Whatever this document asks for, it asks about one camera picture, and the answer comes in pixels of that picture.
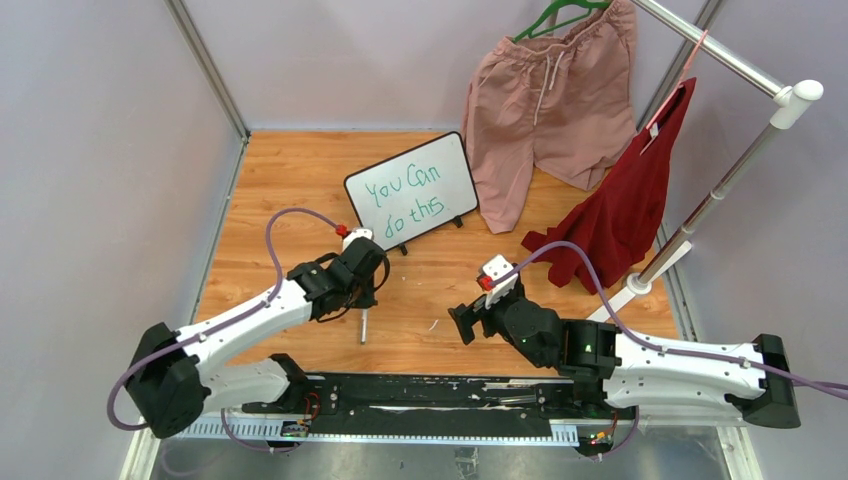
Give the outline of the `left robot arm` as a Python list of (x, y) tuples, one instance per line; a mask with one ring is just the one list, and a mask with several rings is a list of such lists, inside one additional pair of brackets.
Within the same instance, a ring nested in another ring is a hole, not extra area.
[(119, 384), (159, 439), (206, 413), (245, 403), (296, 412), (307, 389), (279, 355), (242, 366), (230, 360), (286, 329), (374, 306), (380, 287), (374, 276), (388, 264), (381, 247), (358, 237), (341, 253), (297, 265), (267, 291), (210, 320), (178, 330), (158, 323), (142, 334)]

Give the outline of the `green whiteboard marker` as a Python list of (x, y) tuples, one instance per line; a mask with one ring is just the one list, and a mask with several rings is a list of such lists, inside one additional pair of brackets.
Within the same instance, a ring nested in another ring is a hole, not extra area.
[(367, 341), (368, 320), (369, 320), (369, 309), (363, 309), (361, 311), (360, 336), (359, 336), (360, 345), (364, 345)]

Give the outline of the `small black-framed whiteboard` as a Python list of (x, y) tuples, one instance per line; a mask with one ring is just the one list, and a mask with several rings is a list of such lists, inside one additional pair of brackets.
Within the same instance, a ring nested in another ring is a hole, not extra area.
[(359, 224), (388, 251), (479, 206), (461, 135), (454, 131), (348, 175)]

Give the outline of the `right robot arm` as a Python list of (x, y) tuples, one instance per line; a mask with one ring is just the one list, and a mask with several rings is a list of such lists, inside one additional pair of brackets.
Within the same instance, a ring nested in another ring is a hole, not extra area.
[(486, 296), (449, 309), (464, 344), (476, 324), (501, 336), (537, 368), (574, 382), (571, 403), (584, 417), (608, 407), (684, 417), (739, 418), (774, 429), (801, 425), (783, 340), (760, 334), (750, 343), (706, 344), (627, 336), (609, 323), (561, 318), (530, 301), (517, 285), (495, 302)]

